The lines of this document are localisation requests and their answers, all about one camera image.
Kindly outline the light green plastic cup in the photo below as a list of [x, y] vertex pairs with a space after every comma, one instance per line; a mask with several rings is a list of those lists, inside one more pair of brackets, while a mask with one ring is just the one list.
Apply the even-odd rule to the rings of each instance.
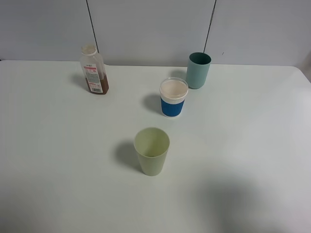
[[169, 136], [162, 129], [149, 127], [136, 134], [134, 147], [144, 174], [156, 176], [162, 171], [169, 146]]

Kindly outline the blue sleeved paper cup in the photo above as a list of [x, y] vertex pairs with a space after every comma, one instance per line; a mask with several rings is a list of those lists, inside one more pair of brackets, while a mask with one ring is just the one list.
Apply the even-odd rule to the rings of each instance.
[[188, 90], [188, 84], [183, 79], [170, 77], [163, 80], [159, 87], [163, 115], [166, 117], [179, 116]]

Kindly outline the clear plastic drink bottle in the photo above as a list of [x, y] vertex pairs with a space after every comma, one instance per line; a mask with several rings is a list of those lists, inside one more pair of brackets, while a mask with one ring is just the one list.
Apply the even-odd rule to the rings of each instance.
[[102, 56], [94, 45], [82, 46], [81, 51], [80, 64], [89, 91], [93, 94], [105, 95], [109, 90], [109, 84]]

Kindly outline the teal plastic cup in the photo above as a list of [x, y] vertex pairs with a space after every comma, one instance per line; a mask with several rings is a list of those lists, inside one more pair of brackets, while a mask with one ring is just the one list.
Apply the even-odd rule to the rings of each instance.
[[189, 56], [186, 82], [191, 89], [199, 89], [205, 84], [211, 61], [211, 57], [202, 52]]

